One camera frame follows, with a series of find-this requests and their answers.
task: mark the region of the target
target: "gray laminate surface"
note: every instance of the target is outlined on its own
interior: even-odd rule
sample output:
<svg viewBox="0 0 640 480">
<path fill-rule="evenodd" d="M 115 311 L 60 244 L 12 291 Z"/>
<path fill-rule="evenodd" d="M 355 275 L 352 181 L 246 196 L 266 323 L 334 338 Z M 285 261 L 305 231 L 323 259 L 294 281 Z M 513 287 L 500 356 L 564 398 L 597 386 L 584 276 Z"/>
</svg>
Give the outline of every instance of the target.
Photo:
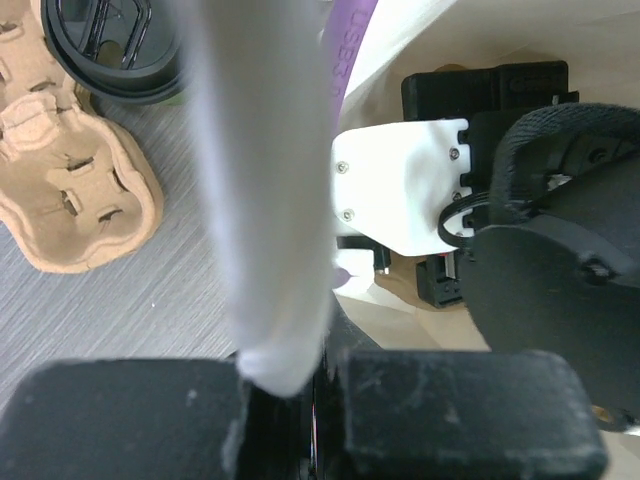
<svg viewBox="0 0 640 480">
<path fill-rule="evenodd" d="M 231 351 L 182 108 L 98 109 L 146 153 L 165 193 L 165 218 L 138 252 L 82 275 L 34 270 L 0 224 L 0 411 L 18 380 L 51 359 Z"/>
</svg>

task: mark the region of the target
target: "black plastic lid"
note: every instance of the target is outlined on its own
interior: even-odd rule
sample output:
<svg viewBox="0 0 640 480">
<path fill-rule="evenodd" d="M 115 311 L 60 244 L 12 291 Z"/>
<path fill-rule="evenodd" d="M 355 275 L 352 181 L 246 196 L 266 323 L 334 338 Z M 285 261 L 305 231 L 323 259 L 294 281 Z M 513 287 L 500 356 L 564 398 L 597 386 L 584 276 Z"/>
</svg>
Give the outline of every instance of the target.
<svg viewBox="0 0 640 480">
<path fill-rule="evenodd" d="M 42 7 L 51 52 L 95 95 L 152 104 L 180 92 L 166 0 L 42 0 Z"/>
</svg>

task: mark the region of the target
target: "black fabric strap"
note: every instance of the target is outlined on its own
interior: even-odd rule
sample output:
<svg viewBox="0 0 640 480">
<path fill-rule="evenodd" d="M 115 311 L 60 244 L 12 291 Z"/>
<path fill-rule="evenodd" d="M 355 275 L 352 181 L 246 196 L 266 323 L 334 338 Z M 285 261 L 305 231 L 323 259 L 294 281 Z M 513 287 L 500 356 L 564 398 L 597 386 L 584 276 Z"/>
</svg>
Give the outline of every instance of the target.
<svg viewBox="0 0 640 480">
<path fill-rule="evenodd" d="M 617 105 L 567 103 L 524 115 L 509 129 L 496 149 L 488 198 L 491 223 L 505 225 L 527 220 L 519 208 L 522 203 L 516 201 L 513 191 L 516 153 L 537 138 L 558 133 L 613 137 L 640 147 L 640 110 Z"/>
</svg>

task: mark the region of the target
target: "cardboard cup carrier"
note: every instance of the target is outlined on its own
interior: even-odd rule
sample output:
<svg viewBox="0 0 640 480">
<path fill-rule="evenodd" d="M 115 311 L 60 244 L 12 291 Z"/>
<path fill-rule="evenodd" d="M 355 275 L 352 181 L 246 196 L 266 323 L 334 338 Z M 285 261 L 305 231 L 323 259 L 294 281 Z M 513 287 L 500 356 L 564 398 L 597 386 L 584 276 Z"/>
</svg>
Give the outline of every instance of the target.
<svg viewBox="0 0 640 480">
<path fill-rule="evenodd" d="M 0 221 L 37 269 L 80 273 L 145 243 L 163 196 L 133 138 L 49 53 L 39 18 L 36 0 L 0 2 Z"/>
</svg>

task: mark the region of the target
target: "white plastic bracket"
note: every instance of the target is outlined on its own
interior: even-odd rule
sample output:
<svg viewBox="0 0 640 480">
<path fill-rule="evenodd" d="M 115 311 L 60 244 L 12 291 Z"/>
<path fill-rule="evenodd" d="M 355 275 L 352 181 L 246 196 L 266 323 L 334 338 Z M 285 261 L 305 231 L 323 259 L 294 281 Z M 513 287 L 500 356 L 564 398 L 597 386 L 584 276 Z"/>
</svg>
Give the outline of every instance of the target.
<svg viewBox="0 0 640 480">
<path fill-rule="evenodd" d="M 333 142 L 333 205 L 340 231 L 359 232 L 404 256 L 450 252 L 437 233 L 440 212 L 471 193 L 471 169 L 458 141 L 464 119 L 390 123 L 350 130 Z M 473 235 L 457 215 L 451 232 Z"/>
</svg>

